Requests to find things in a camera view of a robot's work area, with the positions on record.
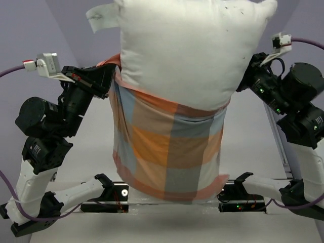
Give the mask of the white pillow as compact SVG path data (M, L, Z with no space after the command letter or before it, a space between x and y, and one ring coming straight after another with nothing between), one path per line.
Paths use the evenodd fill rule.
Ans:
M201 110L228 104L277 1L116 1L120 84Z

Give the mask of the colourful checked pillowcase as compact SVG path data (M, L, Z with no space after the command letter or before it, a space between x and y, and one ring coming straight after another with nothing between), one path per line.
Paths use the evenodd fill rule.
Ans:
M212 200L229 177L220 174L226 106L204 111L129 88L114 65L109 101L114 121L113 160L130 187L181 204Z

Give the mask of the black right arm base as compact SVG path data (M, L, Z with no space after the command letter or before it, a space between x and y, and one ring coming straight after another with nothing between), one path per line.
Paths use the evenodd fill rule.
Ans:
M220 213L266 212L263 196L243 192L235 180L229 180L217 195Z

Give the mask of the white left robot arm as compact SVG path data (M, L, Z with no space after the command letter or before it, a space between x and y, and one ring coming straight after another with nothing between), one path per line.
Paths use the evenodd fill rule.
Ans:
M68 209L88 200L111 197L114 184L104 174L60 192L47 191L47 186L72 148L67 139L77 134L92 99L108 97L115 71L115 64L65 66L57 104L39 97L22 104L15 121L27 136L20 175L17 185L10 187L12 198L1 205L1 216L12 221L16 237L47 229L65 217Z

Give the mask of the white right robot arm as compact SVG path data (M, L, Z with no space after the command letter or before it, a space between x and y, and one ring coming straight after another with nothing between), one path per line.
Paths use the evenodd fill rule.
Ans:
M323 110L312 104L323 92L323 75L298 62L278 76L270 65L267 54L254 54L238 91L251 90L282 115L278 125L297 155L302 178L286 182L246 172L235 179L233 193L267 197L296 215L323 220Z

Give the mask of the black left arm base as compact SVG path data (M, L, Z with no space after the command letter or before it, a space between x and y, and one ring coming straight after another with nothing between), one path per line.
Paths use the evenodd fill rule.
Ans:
M102 183L104 190L100 197L84 202L80 210L83 213L127 213L128 184L113 182L104 174L97 174L94 178Z

